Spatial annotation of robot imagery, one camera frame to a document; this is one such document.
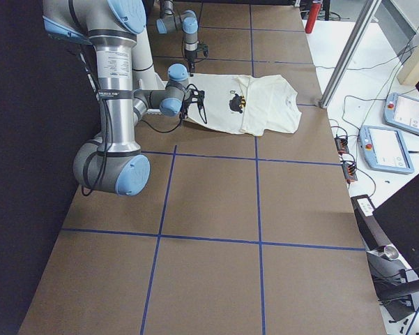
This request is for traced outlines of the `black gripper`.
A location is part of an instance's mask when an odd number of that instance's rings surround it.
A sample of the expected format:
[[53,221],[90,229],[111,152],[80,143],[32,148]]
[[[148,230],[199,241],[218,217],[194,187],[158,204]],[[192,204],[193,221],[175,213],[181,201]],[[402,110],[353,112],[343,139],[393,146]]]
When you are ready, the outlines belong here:
[[193,77],[195,74],[195,61],[197,56],[197,50],[185,50],[185,59],[188,62],[190,77]]
[[189,102],[183,101],[179,112],[179,119],[185,120],[188,118]]

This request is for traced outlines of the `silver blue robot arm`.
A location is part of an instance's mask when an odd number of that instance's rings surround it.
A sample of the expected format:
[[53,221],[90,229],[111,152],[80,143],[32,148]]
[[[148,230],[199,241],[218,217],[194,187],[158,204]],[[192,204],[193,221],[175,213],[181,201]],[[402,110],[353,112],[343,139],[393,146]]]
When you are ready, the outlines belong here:
[[174,117],[187,93],[188,71],[168,70],[160,84],[151,62],[142,1],[44,1],[45,30],[57,39],[92,45],[101,132],[77,152],[76,180],[90,191],[133,196],[145,187],[150,163],[135,141],[149,110]]
[[195,12],[185,10],[179,13],[174,11],[173,1],[160,1],[160,17],[156,20],[156,27],[159,34],[169,34],[173,31],[183,33],[183,58],[187,62],[189,74],[193,76],[199,49],[199,24]]

